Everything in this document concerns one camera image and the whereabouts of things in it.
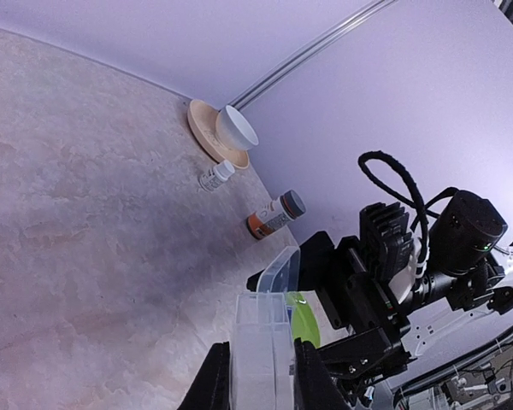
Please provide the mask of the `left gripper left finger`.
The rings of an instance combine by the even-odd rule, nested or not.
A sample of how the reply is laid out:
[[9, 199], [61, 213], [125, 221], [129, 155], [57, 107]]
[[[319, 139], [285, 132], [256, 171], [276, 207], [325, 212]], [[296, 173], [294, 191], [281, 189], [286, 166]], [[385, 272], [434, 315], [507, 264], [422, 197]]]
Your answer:
[[228, 410], [230, 359], [230, 343], [214, 343], [178, 410]]

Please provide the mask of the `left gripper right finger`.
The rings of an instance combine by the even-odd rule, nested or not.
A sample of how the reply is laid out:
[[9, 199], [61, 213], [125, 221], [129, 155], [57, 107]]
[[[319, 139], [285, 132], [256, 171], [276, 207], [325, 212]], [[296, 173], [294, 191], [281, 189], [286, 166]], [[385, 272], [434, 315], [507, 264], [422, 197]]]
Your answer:
[[314, 345], [297, 338], [294, 379], [294, 408], [304, 410], [348, 410]]

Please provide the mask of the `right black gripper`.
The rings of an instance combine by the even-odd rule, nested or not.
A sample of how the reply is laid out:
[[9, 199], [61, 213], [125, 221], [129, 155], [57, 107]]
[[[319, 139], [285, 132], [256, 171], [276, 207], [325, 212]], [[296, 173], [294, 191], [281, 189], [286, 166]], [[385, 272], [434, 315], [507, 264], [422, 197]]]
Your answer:
[[319, 231], [301, 246], [298, 288], [313, 290], [335, 330], [354, 335], [318, 348], [330, 374], [344, 380], [389, 378], [407, 370], [411, 353], [401, 338], [410, 322], [368, 271], [355, 236], [335, 245]]

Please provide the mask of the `clear plastic pill organizer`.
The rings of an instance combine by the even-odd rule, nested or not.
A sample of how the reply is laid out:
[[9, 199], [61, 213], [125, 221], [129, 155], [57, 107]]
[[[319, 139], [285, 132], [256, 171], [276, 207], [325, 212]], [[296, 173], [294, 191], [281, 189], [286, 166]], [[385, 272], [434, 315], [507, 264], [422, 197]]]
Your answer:
[[231, 339], [231, 409], [294, 408], [295, 307], [287, 295], [298, 287], [299, 264], [299, 248], [285, 247], [262, 271], [256, 289], [238, 296]]

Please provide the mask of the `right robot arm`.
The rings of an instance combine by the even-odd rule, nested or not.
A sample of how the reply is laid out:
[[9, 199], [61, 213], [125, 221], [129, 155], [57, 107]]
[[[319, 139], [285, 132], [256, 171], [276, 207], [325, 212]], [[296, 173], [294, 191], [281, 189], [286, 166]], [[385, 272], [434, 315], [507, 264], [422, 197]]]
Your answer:
[[359, 214], [359, 232], [334, 243], [325, 231], [300, 248], [298, 287], [313, 290], [334, 329], [353, 334], [319, 348], [332, 377], [354, 389], [403, 372], [416, 357], [403, 345], [409, 316], [446, 299], [452, 310], [507, 313], [508, 271], [492, 256], [507, 224], [487, 200], [454, 190], [428, 240], [415, 237], [395, 202]]

